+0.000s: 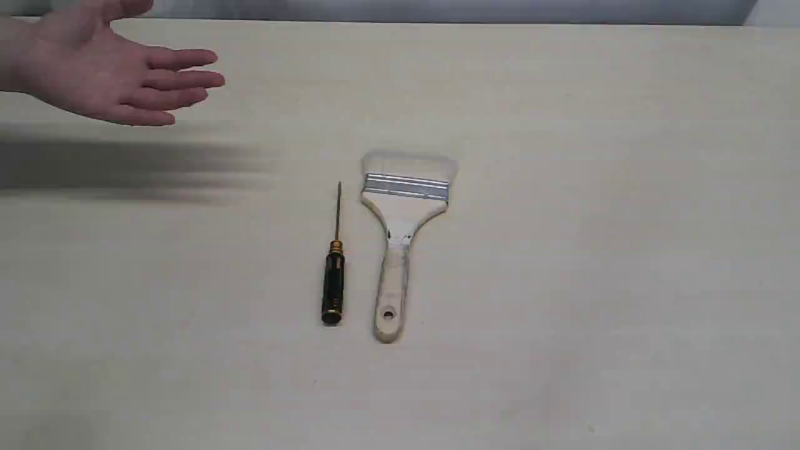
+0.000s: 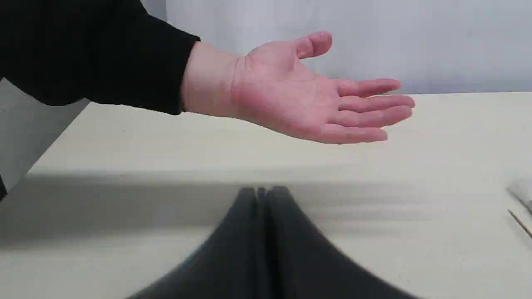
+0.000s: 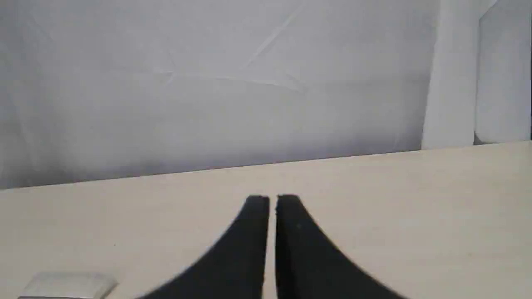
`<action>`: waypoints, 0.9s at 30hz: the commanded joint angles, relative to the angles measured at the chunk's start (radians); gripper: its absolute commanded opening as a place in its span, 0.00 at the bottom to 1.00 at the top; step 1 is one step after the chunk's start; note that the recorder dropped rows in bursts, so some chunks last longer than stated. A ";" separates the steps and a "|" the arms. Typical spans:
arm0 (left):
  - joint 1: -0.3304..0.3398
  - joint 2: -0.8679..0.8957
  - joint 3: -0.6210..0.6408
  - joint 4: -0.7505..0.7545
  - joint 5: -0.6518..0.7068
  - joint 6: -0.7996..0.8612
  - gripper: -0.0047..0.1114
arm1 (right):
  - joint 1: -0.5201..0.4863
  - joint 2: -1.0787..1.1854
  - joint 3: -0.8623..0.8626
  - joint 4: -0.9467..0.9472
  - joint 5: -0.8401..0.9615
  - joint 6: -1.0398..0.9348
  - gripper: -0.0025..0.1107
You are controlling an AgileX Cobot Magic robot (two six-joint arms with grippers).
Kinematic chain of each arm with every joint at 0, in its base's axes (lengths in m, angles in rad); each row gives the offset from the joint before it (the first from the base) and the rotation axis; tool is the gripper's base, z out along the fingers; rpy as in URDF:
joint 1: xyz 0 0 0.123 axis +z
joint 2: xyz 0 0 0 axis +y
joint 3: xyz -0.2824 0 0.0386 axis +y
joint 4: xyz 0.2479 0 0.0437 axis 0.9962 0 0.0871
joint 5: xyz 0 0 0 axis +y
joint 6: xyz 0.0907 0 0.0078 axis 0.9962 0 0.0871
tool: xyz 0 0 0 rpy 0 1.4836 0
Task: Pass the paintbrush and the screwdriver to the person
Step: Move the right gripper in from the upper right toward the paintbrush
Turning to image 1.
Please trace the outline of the person's open bare hand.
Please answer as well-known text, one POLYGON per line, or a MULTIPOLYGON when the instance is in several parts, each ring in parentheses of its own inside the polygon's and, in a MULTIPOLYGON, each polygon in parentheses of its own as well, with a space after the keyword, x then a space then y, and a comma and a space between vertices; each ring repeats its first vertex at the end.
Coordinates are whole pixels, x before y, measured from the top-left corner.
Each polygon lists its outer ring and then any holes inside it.
POLYGON ((170 126, 174 111, 226 83, 209 49, 149 46, 112 23, 149 12, 151 1, 77 1, 37 21, 2 17, 2 91, 123 126, 170 126))

